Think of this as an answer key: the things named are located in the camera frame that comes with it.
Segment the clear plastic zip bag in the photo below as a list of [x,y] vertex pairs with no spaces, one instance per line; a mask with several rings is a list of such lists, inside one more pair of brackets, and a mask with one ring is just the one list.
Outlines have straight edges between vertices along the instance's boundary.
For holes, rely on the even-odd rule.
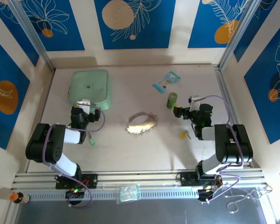
[[[134,124],[133,122],[140,117],[145,117],[144,121]],[[150,132],[150,130],[156,127],[158,124],[158,116],[153,113],[138,112],[132,115],[127,124],[125,130],[132,135],[139,136],[144,133]]]

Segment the green cylindrical bottle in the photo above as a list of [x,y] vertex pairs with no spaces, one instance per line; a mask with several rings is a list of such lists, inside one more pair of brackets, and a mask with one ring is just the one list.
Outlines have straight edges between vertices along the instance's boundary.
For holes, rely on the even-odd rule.
[[178,97],[178,95],[175,92],[169,93],[168,99],[167,99],[167,104],[166,104],[166,107],[168,109],[174,108],[176,101],[177,101],[177,97]]

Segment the blue wet wipes packet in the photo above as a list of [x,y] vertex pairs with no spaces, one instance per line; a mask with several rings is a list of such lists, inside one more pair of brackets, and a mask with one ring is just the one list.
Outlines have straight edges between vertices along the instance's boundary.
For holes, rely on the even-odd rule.
[[163,79],[154,83],[152,86],[159,93],[165,93],[170,86],[178,82],[180,79],[181,78],[177,74],[175,74],[173,71],[170,71],[163,77]]

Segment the mint green zip pouch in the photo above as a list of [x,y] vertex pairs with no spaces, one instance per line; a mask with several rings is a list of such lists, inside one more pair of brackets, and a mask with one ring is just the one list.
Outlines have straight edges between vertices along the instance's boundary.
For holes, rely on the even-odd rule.
[[112,85],[107,70],[82,70],[73,73],[68,91],[69,102],[89,100],[100,109],[107,110],[111,105]]

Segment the brown bottle orange cap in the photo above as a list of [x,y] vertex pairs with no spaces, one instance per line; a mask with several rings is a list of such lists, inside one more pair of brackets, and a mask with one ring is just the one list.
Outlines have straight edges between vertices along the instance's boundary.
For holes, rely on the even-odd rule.
[[30,196],[21,192],[14,192],[10,194],[9,199],[15,204],[26,204],[30,201]]

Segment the aluminium side rail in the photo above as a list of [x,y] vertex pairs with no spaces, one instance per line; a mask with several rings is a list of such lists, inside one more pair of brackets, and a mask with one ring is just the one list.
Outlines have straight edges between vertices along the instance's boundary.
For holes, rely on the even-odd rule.
[[249,163],[253,160],[253,151],[252,151],[252,147],[251,147],[250,140],[248,138],[245,126],[240,125],[238,123],[238,118],[236,116],[235,109],[232,105],[232,99],[231,99],[231,96],[229,93],[229,89],[228,89],[228,86],[224,80],[224,77],[223,77],[221,71],[219,70],[219,68],[215,67],[215,72],[216,72],[216,76],[217,76],[217,80],[219,83],[222,97],[228,103],[228,106],[226,106],[226,109],[229,110],[229,112],[230,112],[230,124],[236,126],[236,130],[235,129],[233,129],[233,130],[237,132],[237,138],[238,138],[239,144],[241,146],[241,150],[243,152],[245,163]]

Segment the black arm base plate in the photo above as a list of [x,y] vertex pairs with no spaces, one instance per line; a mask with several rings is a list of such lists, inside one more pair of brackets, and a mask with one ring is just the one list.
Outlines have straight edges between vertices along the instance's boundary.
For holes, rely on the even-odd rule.
[[200,175],[195,172],[181,172],[180,180],[183,187],[221,187],[223,185],[218,175]]
[[[55,176],[56,189],[72,189],[74,187],[82,188],[83,186],[73,180],[70,180],[63,176]],[[82,174],[77,178],[80,182],[86,185],[90,189],[95,189],[98,183],[97,174]]]

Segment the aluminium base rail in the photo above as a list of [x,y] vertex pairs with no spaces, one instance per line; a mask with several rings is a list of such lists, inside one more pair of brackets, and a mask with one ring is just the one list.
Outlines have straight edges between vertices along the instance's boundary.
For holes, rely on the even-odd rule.
[[[161,171],[127,171],[127,172],[90,172],[97,174],[96,190],[115,189],[119,185],[139,183],[143,189],[174,189],[180,188],[180,173],[183,170]],[[15,175],[12,190],[49,190],[56,188],[55,174],[52,172],[19,173]],[[260,168],[226,170],[220,178],[224,187],[229,187],[236,181],[238,188],[267,187],[264,174]]]

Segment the aluminium corner post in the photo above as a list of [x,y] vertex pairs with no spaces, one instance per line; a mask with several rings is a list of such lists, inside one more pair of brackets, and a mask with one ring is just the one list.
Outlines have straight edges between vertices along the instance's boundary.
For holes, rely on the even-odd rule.
[[44,64],[48,67],[48,69],[55,73],[55,68],[50,60],[47,51],[39,38],[36,30],[34,29],[31,21],[29,20],[27,14],[25,13],[21,3],[18,0],[7,0],[8,6],[20,24],[21,28],[25,32],[27,38],[35,48],[38,55],[43,60]]
[[247,26],[249,25],[255,11],[257,10],[261,0],[249,0],[246,9],[243,12],[241,19],[235,29],[235,32],[231,36],[229,43],[227,44],[225,51],[217,64],[218,70],[221,72],[224,66],[228,63],[229,58],[232,56],[234,49],[238,45],[242,35],[244,34]]

